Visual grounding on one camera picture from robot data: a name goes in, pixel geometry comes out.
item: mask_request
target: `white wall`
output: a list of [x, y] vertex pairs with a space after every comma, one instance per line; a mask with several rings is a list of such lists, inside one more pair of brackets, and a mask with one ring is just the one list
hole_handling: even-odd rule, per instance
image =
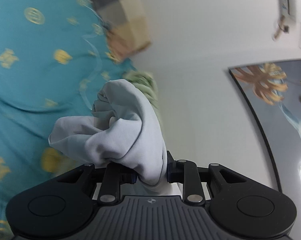
[[154, 73], [175, 159], [221, 163], [276, 188], [268, 153], [230, 66], [301, 57], [298, 25], [272, 34], [278, 0], [142, 0], [153, 45], [133, 58]]

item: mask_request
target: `bed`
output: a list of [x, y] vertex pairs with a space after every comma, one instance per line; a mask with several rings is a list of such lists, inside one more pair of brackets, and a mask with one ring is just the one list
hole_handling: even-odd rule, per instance
[[90, 115], [102, 85], [130, 69], [89, 0], [0, 0], [0, 237], [11, 197], [74, 165], [48, 145], [55, 121]]

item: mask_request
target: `silver screw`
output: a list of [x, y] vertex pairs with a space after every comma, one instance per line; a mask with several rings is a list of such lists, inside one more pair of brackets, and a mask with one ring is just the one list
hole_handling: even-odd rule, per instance
[[203, 197], [197, 194], [189, 195], [187, 200], [194, 203], [199, 203], [203, 200]]
[[113, 195], [102, 195], [99, 200], [105, 203], [113, 202], [116, 198]]

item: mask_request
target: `monstera leaf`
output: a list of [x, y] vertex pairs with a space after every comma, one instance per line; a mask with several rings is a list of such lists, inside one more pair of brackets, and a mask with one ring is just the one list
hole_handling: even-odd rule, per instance
[[286, 78], [285, 72], [274, 63], [266, 63], [263, 68], [258, 65], [247, 66], [250, 72], [242, 68], [235, 68], [240, 74], [233, 73], [234, 76], [247, 84], [253, 85], [254, 94], [269, 105], [284, 99], [283, 96], [277, 95], [275, 91], [284, 92], [287, 90], [286, 83], [275, 82]]

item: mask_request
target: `plaid pillow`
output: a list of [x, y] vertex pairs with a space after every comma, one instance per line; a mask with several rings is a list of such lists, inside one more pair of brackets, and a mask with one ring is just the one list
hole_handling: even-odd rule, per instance
[[150, 45], [140, 0], [91, 0], [107, 28], [111, 56], [117, 62]]

